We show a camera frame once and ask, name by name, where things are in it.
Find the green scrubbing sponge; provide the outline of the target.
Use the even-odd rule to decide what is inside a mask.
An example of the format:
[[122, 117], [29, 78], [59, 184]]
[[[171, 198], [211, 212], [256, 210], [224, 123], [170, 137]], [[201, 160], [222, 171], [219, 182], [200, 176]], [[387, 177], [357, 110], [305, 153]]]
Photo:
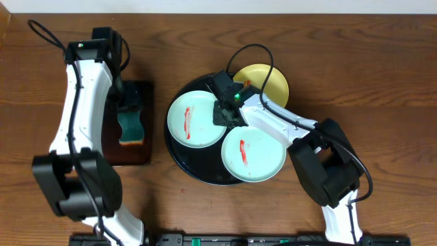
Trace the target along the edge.
[[122, 134], [119, 139], [121, 145], [143, 144], [145, 131], [140, 116], [140, 111], [124, 111], [117, 114], [117, 120], [122, 128]]

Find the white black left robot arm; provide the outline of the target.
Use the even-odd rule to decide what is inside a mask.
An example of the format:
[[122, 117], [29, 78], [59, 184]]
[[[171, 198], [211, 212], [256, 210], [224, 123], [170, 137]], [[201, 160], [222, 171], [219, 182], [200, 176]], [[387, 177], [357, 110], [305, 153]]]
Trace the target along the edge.
[[124, 206], [121, 178], [102, 153], [104, 106], [120, 55], [119, 43], [109, 38], [69, 43], [61, 122], [49, 153], [32, 163], [52, 211], [93, 227], [96, 245], [145, 242], [144, 224]]

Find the yellow plate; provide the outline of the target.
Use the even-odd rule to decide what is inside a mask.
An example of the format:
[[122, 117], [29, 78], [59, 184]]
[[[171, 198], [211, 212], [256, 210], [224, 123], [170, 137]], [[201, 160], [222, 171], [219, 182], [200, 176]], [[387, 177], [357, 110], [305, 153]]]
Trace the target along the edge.
[[[238, 71], [234, 75], [233, 81], [236, 83], [243, 83], [245, 87], [248, 85], [253, 85], [260, 89], [269, 70], [269, 65], [252, 64]], [[276, 68], [273, 68], [264, 92], [269, 99], [279, 106], [283, 108], [286, 106], [290, 92], [289, 86], [284, 75]]]

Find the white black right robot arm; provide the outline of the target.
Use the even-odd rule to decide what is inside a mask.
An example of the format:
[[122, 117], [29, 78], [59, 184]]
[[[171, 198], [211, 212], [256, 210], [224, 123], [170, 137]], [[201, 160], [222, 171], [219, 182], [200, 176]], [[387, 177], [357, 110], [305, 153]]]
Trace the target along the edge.
[[213, 122], [252, 126], [283, 144], [307, 195], [322, 207], [325, 235], [336, 243], [358, 243], [363, 233], [354, 207], [360, 177], [368, 172], [336, 121], [296, 115], [250, 85], [213, 89]]

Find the light green plate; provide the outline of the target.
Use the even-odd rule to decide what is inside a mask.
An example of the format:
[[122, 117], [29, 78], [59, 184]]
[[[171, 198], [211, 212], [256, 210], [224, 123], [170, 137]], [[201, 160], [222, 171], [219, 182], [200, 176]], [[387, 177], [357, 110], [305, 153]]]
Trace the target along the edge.
[[176, 98], [167, 113], [171, 136], [189, 148], [215, 144], [227, 129], [213, 124], [215, 101], [213, 93], [202, 90], [187, 92]]
[[221, 157], [232, 176], [245, 182], [262, 182], [281, 170], [286, 149], [257, 128], [236, 127], [226, 135]]

